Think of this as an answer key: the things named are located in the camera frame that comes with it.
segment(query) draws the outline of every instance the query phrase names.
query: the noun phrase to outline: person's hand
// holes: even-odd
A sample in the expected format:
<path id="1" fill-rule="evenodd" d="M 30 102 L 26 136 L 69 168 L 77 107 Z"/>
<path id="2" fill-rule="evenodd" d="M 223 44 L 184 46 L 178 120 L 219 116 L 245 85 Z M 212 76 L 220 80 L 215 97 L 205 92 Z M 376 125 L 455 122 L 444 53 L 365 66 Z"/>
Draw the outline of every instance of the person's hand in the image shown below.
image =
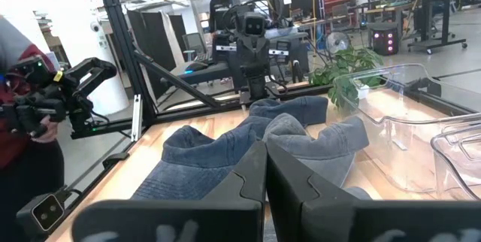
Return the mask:
<path id="1" fill-rule="evenodd" d="M 57 132 L 59 124 L 50 121 L 50 116 L 45 116 L 42 121 L 40 121 L 42 125 L 47 127 L 47 132 L 40 136 L 39 138 L 33 138 L 32 141 L 38 142 L 40 144 L 48 144 L 55 139 L 57 139 Z"/>

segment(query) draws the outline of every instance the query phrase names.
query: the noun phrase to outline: black bracket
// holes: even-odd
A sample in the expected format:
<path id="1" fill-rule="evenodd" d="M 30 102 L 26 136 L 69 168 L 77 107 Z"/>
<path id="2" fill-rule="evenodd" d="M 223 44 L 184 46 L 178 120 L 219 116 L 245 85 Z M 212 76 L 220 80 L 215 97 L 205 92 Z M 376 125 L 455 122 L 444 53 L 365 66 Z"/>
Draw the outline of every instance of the black bracket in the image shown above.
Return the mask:
<path id="1" fill-rule="evenodd" d="M 104 168 L 109 168 L 111 165 L 115 165 L 117 162 L 126 160 L 129 156 L 130 154 L 127 152 L 113 154 L 104 159 L 102 164 Z"/>

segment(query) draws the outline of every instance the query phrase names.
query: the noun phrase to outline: person in black hoodie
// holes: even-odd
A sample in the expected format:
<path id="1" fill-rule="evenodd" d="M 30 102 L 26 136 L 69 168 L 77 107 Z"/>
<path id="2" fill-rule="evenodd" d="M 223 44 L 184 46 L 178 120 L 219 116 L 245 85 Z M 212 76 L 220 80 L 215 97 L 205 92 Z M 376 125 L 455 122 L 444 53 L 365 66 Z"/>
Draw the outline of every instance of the person in black hoodie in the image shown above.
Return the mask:
<path id="1" fill-rule="evenodd" d="M 216 23 L 216 11 L 227 11 L 231 7 L 230 0 L 211 0 L 210 1 L 210 18 L 209 18 L 209 29 L 212 36 L 214 36 L 215 31 L 223 29 L 223 24 Z"/>

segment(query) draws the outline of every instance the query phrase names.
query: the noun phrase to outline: black metal frame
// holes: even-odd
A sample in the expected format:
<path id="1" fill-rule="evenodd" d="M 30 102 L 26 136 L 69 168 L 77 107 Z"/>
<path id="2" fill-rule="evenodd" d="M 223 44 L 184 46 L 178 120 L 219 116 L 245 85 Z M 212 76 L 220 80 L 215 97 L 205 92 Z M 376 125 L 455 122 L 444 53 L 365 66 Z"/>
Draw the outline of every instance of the black metal frame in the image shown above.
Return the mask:
<path id="1" fill-rule="evenodd" d="M 450 2 L 451 0 L 441 0 L 444 3 L 444 11 L 443 11 L 443 31 L 440 38 L 429 38 L 428 37 L 428 30 L 431 29 L 429 23 L 431 23 L 431 3 L 437 0 L 422 0 L 422 15 L 424 19 L 424 23 L 422 24 L 421 28 L 421 41 L 420 42 L 413 42 L 409 43 L 407 46 L 411 47 L 422 47 L 426 50 L 432 50 L 438 47 L 445 47 L 452 44 L 464 44 L 466 43 L 466 39 L 451 39 L 449 38 L 449 18 L 450 18 Z"/>
<path id="2" fill-rule="evenodd" d="M 212 97 L 193 89 L 188 83 L 174 76 L 169 71 L 158 66 L 148 56 L 134 49 L 133 40 L 128 32 L 125 17 L 122 13 L 122 8 L 119 0 L 103 0 L 104 6 L 107 11 L 107 15 L 112 25 L 113 33 L 115 34 L 115 40 L 119 50 L 125 59 L 126 71 L 129 76 L 130 82 L 134 94 L 141 95 L 144 100 L 143 103 L 143 126 L 145 133 L 151 125 L 160 123 L 169 123 L 181 119 L 190 119 L 193 117 L 210 115 L 214 113 L 222 113 L 225 111 L 240 109 L 243 105 L 248 105 L 252 102 L 240 103 L 239 99 L 232 101 L 217 101 Z M 148 70 L 154 71 L 159 77 L 171 81 L 178 88 L 186 91 L 190 95 L 194 96 L 204 104 L 194 107 L 184 107 L 176 110 L 167 110 L 157 113 L 154 108 L 154 101 L 150 97 L 147 89 L 147 84 L 141 71 L 140 64 L 146 66 Z M 332 88 L 332 86 L 299 86 L 292 87 L 288 93 L 280 93 L 282 99 L 291 99 L 303 95 L 319 95 L 325 94 Z M 122 119 L 114 121 L 107 125 L 97 127 L 91 132 L 74 133 L 73 138 L 84 138 L 93 135 L 101 135 L 112 132 L 120 132 L 132 127 L 132 121 L 130 119 Z M 109 156 L 104 160 L 104 170 L 101 174 L 87 187 L 83 194 L 72 203 L 68 208 L 67 215 L 100 183 L 100 181 L 113 169 L 117 162 L 122 161 L 129 157 L 129 150 L 133 147 L 135 142 L 130 143 L 121 153 Z"/>

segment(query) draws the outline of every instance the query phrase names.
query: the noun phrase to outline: camera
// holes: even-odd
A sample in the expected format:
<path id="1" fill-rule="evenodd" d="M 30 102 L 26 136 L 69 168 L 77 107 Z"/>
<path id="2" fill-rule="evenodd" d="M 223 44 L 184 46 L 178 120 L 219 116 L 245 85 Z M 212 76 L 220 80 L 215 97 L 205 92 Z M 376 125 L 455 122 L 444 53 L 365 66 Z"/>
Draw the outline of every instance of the camera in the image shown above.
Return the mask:
<path id="1" fill-rule="evenodd" d="M 94 32 L 98 32 L 100 31 L 100 24 L 98 22 L 92 22 L 90 23 L 90 28 L 91 30 L 93 30 Z"/>

